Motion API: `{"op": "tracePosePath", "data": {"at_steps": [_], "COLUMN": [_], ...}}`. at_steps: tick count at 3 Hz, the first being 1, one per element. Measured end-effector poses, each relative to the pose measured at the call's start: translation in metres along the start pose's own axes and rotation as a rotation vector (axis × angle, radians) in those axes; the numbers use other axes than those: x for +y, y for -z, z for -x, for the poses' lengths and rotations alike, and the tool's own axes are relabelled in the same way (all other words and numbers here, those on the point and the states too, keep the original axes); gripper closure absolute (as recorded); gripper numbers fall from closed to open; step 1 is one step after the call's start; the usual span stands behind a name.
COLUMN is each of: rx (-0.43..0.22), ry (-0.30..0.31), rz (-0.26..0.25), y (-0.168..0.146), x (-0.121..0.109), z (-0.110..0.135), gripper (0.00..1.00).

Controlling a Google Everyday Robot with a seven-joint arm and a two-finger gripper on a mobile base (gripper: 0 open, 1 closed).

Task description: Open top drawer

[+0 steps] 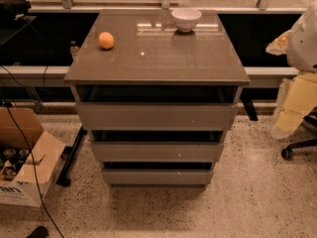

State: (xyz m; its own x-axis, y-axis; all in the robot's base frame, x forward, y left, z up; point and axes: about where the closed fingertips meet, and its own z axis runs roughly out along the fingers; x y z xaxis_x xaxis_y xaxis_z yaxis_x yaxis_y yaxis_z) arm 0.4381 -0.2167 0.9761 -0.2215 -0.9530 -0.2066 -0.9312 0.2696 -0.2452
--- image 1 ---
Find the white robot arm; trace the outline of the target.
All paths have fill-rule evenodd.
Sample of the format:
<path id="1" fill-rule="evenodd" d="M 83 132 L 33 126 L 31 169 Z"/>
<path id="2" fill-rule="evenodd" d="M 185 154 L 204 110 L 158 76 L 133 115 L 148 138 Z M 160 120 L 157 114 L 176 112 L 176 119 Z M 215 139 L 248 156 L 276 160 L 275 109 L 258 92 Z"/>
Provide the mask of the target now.
<path id="1" fill-rule="evenodd" d="M 298 70 L 295 77 L 285 78 L 280 84 L 272 116 L 270 133 L 276 139 L 283 139 L 292 135 L 317 106 L 317 2 L 265 51 L 286 55 L 287 63 Z"/>

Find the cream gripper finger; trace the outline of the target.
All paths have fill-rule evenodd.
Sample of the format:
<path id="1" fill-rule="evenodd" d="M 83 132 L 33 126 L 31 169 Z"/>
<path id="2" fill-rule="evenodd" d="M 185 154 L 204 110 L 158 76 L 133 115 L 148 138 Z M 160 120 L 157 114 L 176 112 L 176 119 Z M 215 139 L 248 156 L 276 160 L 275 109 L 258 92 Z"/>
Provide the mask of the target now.
<path id="1" fill-rule="evenodd" d="M 279 37 L 275 38 L 268 46 L 265 48 L 265 51 L 268 54 L 281 56 L 285 55 L 288 47 L 288 39 L 291 34 L 291 31 L 285 31 Z"/>

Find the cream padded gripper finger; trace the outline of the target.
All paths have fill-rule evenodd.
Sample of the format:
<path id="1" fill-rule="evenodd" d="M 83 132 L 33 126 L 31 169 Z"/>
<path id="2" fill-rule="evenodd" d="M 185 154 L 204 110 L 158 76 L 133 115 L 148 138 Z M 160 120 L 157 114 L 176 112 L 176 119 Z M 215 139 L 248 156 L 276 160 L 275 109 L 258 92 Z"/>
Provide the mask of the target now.
<path id="1" fill-rule="evenodd" d="M 293 79 L 285 78 L 279 86 L 270 134 L 276 139 L 289 137 L 316 106 L 316 73 L 300 73 Z"/>

